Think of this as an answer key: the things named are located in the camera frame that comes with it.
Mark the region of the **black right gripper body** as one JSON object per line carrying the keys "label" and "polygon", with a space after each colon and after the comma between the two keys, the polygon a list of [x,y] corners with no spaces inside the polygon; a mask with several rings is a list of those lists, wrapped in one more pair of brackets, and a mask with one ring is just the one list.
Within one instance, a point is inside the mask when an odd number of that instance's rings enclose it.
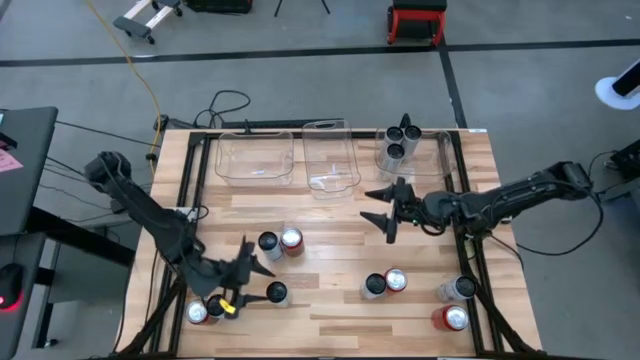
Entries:
{"label": "black right gripper body", "polygon": [[413,186],[403,177],[398,177],[391,186],[390,200],[392,211],[387,223],[388,244],[396,242],[398,225],[403,222],[425,229],[427,222],[422,213],[422,200],[416,197]]}

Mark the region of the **pink paper note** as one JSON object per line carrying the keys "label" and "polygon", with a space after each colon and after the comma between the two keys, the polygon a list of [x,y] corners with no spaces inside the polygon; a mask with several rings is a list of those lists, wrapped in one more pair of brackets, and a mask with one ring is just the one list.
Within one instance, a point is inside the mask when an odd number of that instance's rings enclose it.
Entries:
{"label": "pink paper note", "polygon": [[22,168],[23,165],[8,151],[0,149],[0,173]]}

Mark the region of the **wide clear plastic bin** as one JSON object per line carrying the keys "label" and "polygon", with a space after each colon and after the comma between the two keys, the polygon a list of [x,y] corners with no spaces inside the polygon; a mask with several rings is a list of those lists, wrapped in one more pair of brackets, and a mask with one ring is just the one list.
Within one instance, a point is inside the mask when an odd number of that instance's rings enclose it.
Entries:
{"label": "wide clear plastic bin", "polygon": [[232,187],[287,185],[294,168],[294,137],[276,133],[224,133],[217,142],[215,172]]}
{"label": "wide clear plastic bin", "polygon": [[400,167],[393,173],[382,171],[378,167],[378,157],[381,152],[383,131],[375,133],[375,164],[383,181],[394,182],[403,177],[407,182],[427,183],[434,179],[442,179],[456,168],[455,154],[451,136],[446,131],[422,130],[422,138],[414,154],[403,159]]}

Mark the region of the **red Darth Vader soda can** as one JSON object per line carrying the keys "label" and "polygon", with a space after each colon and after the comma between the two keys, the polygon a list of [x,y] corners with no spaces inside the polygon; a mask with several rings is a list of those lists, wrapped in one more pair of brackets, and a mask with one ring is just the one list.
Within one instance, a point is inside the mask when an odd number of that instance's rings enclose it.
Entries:
{"label": "red Darth Vader soda can", "polygon": [[469,325],[469,316],[460,306],[445,305],[432,312],[431,321],[438,330],[458,332]]}
{"label": "red Darth Vader soda can", "polygon": [[185,310],[185,318],[193,325],[209,325],[212,323],[212,317],[201,300],[193,300],[188,304]]}
{"label": "red Darth Vader soda can", "polygon": [[396,294],[405,290],[408,284],[407,275],[398,268],[391,268],[384,275],[386,281],[386,291],[389,294]]}
{"label": "red Darth Vader soda can", "polygon": [[303,235],[297,228],[285,229],[280,238],[283,251],[291,257],[300,256],[304,252]]}

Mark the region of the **narrow clear plastic bin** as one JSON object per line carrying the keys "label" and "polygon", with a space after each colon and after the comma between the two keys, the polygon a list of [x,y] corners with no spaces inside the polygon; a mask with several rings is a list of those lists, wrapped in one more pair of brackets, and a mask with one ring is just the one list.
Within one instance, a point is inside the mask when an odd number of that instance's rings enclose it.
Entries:
{"label": "narrow clear plastic bin", "polygon": [[346,120],[309,123],[302,128],[307,184],[319,200],[348,197],[361,181],[352,128]]}

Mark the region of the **black power brick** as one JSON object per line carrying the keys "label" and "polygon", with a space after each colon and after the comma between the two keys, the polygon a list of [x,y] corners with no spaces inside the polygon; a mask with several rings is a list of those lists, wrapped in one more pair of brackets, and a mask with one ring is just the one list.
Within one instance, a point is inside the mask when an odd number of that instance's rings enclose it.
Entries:
{"label": "black power brick", "polygon": [[185,122],[176,118],[171,118],[166,114],[161,114],[160,118],[154,123],[156,131],[164,132],[167,129],[196,129],[197,125]]}

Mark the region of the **dark desk shelf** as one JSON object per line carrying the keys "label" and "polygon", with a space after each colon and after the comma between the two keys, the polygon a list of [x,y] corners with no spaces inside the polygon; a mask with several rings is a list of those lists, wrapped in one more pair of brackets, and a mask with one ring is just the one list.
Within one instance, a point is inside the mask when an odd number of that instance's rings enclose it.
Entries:
{"label": "dark desk shelf", "polygon": [[23,268],[21,291],[16,304],[0,309],[0,360],[11,360],[22,345],[31,340],[25,335],[30,298],[46,238],[41,233],[0,237],[0,268],[17,263]]}

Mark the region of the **black desk leg frame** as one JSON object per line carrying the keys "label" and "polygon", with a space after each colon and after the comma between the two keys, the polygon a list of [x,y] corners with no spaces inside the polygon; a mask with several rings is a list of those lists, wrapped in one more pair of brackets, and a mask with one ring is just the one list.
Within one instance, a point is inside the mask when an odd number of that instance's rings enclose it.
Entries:
{"label": "black desk leg frame", "polygon": [[[45,235],[47,239],[59,244],[76,248],[127,269],[130,269],[134,262],[135,252],[132,249],[111,241],[106,235],[99,235],[81,228],[37,207],[31,209],[25,230],[29,234]],[[54,304],[45,299],[38,317],[33,348],[46,348],[58,343],[57,339],[48,337],[53,309]]]}

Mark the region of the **black tripod legs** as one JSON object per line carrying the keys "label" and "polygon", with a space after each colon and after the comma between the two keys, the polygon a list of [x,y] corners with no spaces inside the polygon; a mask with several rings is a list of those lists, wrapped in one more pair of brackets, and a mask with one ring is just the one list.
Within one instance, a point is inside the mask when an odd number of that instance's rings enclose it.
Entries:
{"label": "black tripod legs", "polygon": [[[327,4],[326,0],[319,0],[319,1],[321,2],[321,4],[322,4],[322,6],[323,6],[323,8],[324,8],[324,10],[325,10],[325,12],[326,12],[326,14],[327,14],[327,15],[331,15],[331,10],[330,10],[330,8],[329,8],[329,6],[328,6],[328,4]],[[278,3],[277,3],[276,8],[275,8],[275,11],[274,11],[274,13],[273,13],[273,16],[274,16],[274,17],[278,17],[279,12],[280,12],[280,10],[281,10],[281,7],[282,7],[282,5],[283,5],[283,2],[284,2],[284,0],[278,0]]]}

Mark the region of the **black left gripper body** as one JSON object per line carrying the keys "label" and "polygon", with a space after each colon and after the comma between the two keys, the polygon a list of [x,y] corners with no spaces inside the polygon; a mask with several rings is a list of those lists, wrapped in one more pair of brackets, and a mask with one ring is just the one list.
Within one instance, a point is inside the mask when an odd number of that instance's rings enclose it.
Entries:
{"label": "black left gripper body", "polygon": [[254,248],[255,244],[247,242],[246,237],[243,237],[237,258],[230,263],[228,271],[222,278],[223,292],[220,295],[236,308],[235,314],[227,314],[225,312],[225,319],[237,319],[240,311],[244,308],[237,306],[237,297],[246,295],[241,293],[241,288],[247,285],[250,280],[252,271],[250,270],[249,260],[250,256],[254,255]]}

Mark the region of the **black case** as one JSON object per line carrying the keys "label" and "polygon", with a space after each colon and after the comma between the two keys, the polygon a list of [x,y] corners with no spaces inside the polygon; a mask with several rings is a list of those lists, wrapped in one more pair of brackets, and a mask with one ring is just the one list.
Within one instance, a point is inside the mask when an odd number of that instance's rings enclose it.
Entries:
{"label": "black case", "polygon": [[195,12],[247,14],[253,0],[184,0],[184,3]]}

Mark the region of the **black computer mouse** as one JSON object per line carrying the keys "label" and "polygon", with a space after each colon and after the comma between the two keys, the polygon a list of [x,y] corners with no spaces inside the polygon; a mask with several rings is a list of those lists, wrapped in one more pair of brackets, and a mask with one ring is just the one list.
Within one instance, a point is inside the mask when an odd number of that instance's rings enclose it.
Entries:
{"label": "black computer mouse", "polygon": [[24,267],[9,263],[0,268],[0,311],[11,311],[18,306],[23,293]]}

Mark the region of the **black aluminium extrusion frame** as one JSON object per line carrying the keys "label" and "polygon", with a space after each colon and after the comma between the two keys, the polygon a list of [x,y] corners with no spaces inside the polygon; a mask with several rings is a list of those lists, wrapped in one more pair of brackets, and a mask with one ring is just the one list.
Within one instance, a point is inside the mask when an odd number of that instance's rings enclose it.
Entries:
{"label": "black aluminium extrusion frame", "polygon": [[[259,233],[295,227],[302,231],[305,252],[268,265],[262,252],[259,260],[276,278],[251,275],[243,290],[264,295],[272,281],[282,281],[291,291],[288,307],[264,302],[249,304],[239,318],[211,325],[193,325],[184,315],[186,305],[195,297],[182,291],[170,305],[161,330],[160,351],[176,350],[178,358],[249,357],[473,357],[483,345],[495,350],[496,325],[479,302],[462,302],[476,310],[477,321],[460,332],[437,330],[430,316],[444,304],[435,289],[445,280],[460,274],[454,230],[431,237],[412,225],[401,225],[395,244],[386,244],[385,236],[359,215],[360,211],[390,213],[390,204],[364,196],[364,192],[388,186],[377,181],[374,170],[375,129],[355,129],[353,144],[361,181],[353,195],[334,199],[315,199],[306,183],[303,140],[294,140],[294,172],[290,185],[232,188],[218,175],[206,175],[202,202],[210,212],[199,221],[198,236],[211,258],[231,259],[237,255],[243,234],[257,240]],[[453,188],[490,190],[500,185],[487,133],[453,132],[460,164],[466,175],[445,180],[418,183],[416,193]],[[151,196],[161,205],[182,201],[182,181],[190,130],[170,130],[160,150]],[[126,320],[121,342],[132,342],[145,320],[151,283],[153,239],[143,230],[136,251],[135,266],[129,282]],[[483,242],[483,270],[492,286],[493,299],[519,336],[535,349],[541,349],[524,272],[517,257],[491,238]],[[365,276],[399,268],[407,273],[408,289],[397,295],[365,300],[360,289]],[[153,280],[155,308],[162,295],[164,262],[158,258]]]}

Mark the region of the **wheeled wooden dolly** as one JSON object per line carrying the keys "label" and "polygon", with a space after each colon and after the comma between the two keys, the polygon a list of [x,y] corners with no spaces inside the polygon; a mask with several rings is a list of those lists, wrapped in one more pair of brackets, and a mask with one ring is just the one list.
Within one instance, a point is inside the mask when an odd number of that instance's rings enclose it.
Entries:
{"label": "wheeled wooden dolly", "polygon": [[[138,37],[154,45],[153,30],[171,15],[182,17],[181,5],[182,0],[137,0],[131,9],[113,21],[113,25],[128,37]],[[136,17],[148,7],[155,11],[154,16],[146,23],[138,22]]]}

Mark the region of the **black equipment box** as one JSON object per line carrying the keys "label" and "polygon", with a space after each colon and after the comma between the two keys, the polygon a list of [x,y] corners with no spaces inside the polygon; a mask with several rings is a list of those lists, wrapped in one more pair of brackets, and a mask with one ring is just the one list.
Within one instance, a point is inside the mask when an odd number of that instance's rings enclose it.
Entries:
{"label": "black equipment box", "polygon": [[640,208],[640,139],[615,152],[610,162],[621,175],[622,182],[600,191],[600,201],[611,202],[629,197]]}

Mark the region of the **white round stand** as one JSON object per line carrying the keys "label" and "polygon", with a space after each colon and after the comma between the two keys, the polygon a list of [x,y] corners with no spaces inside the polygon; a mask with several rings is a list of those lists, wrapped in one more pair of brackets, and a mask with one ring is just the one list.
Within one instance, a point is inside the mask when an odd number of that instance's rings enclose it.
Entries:
{"label": "white round stand", "polygon": [[594,87],[597,98],[610,108],[640,108],[640,58],[616,77],[600,79]]}

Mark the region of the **red and black stool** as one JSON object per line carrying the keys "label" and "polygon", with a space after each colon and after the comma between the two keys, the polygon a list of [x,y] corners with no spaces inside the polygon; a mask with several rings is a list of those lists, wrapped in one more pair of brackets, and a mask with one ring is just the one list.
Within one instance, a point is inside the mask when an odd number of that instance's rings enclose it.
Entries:
{"label": "red and black stool", "polygon": [[425,26],[425,38],[432,46],[438,46],[446,26],[447,0],[392,0],[387,8],[387,37],[389,45],[398,37],[408,38],[401,31],[402,24]]}

